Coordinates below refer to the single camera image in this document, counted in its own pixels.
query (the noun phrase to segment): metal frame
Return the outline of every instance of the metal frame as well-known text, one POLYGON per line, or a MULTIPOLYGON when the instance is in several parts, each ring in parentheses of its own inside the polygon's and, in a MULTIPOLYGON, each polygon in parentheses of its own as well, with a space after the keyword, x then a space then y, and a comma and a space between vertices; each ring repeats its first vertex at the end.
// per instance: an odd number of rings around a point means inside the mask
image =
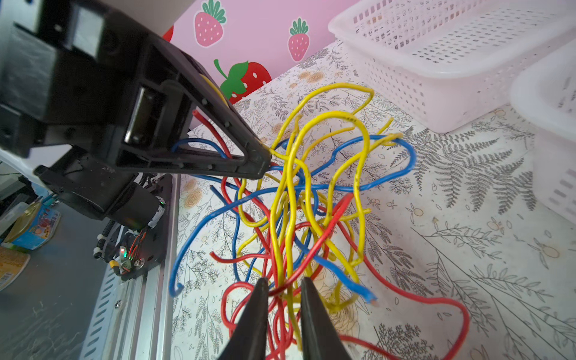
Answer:
MULTIPOLYGON (((117 282, 110 283, 116 287, 98 295, 99 300, 106 296, 109 301, 104 305, 97 302, 79 360, 170 359, 173 302, 168 293, 168 280, 176 259, 179 196, 180 175, 174 174, 165 260, 136 279, 121 282, 115 278, 117 282)), ((106 288, 110 272, 106 271, 101 290, 106 288)))

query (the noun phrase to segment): black bracket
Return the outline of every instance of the black bracket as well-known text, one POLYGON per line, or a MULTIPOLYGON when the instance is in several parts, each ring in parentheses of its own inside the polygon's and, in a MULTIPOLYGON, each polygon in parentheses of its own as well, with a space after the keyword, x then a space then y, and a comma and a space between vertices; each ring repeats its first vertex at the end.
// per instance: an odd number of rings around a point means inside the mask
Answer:
POLYGON ((264 176, 270 152, 191 56, 96 0, 45 0, 29 11, 42 24, 36 32, 14 24, 0 35, 10 37, 0 74, 2 148, 27 157, 32 147, 69 143, 129 172, 264 176), (101 21, 86 21, 86 12, 101 21), (197 108, 243 156, 171 152, 197 108))

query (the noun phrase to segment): snack package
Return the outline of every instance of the snack package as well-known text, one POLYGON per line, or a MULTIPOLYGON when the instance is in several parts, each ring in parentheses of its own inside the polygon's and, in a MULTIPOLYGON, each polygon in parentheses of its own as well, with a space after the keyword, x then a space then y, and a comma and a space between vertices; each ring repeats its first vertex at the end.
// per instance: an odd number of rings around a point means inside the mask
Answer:
POLYGON ((2 246, 34 250, 50 240, 60 221, 60 212, 36 202, 16 220, 2 246))
POLYGON ((0 247, 0 291, 20 275, 29 260, 29 254, 0 247))

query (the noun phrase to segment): gray surface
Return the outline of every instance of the gray surface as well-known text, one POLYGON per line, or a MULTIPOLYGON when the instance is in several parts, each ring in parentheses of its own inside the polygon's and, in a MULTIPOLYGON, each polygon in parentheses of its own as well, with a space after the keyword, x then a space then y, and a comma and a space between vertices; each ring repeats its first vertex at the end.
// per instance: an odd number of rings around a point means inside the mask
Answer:
POLYGON ((94 260, 95 221, 66 205, 53 238, 0 291, 0 359, 77 359, 106 264, 94 260))

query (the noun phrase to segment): floral tablecloth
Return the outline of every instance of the floral tablecloth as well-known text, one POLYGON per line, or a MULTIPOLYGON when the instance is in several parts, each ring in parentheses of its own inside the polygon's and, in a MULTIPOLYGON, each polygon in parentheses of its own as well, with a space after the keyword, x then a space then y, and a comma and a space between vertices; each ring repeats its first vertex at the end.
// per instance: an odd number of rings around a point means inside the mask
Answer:
MULTIPOLYGON (((270 145, 286 116, 308 93, 334 82, 362 84, 338 41, 238 102, 236 108, 270 145)), ((325 111, 351 111, 364 99, 354 90, 330 91, 304 108, 301 123, 325 111)), ((359 113, 371 133, 390 116, 395 118, 392 131, 404 133, 416 149, 418 163, 408 176, 362 194, 365 207, 373 210, 367 216, 367 252, 379 272, 405 290, 466 305, 472 324, 458 359, 576 359, 576 231, 534 197, 532 126, 506 105, 454 132, 435 134, 378 94, 359 113)), ((340 120, 326 121, 308 134, 305 144, 345 126, 340 120)), ((203 127, 191 134, 212 138, 203 127)), ((335 147, 357 136, 358 132, 345 132, 324 141, 307 164, 311 169, 320 166, 335 147)), ((360 147, 343 151, 315 181, 327 183, 337 166, 360 147)), ((376 150, 364 168, 363 181, 406 164, 407 153, 399 147, 376 150)), ((351 185, 351 172, 340 183, 351 185)), ((209 185, 183 176, 179 249, 198 221, 222 206, 209 185)), ((273 184, 265 181, 264 185, 273 184)), ((253 206, 245 209, 255 218, 262 216, 253 206)), ((214 359, 226 345, 228 331, 219 309, 222 293, 234 276, 230 265, 216 263, 208 253, 230 257, 235 223, 231 214, 212 220, 184 259, 179 276, 185 290, 174 301, 175 360, 214 359)), ((238 243, 250 234, 251 229, 243 225, 238 243)), ((335 235, 334 242, 347 252, 341 234, 335 235)), ((248 251, 258 248, 254 245, 248 251)), ((242 278, 247 268, 239 268, 242 278)), ((378 307, 360 299, 332 316, 339 332, 403 359, 441 359, 446 354, 461 326, 458 310, 396 296, 364 265, 359 274, 378 297, 378 307)), ((330 272, 317 280, 323 294, 334 283, 330 272)), ((245 295, 242 290, 232 293, 228 311, 245 295)), ((356 359, 382 358, 359 346, 347 347, 356 359)), ((287 357, 298 359, 301 354, 293 346, 287 357)))

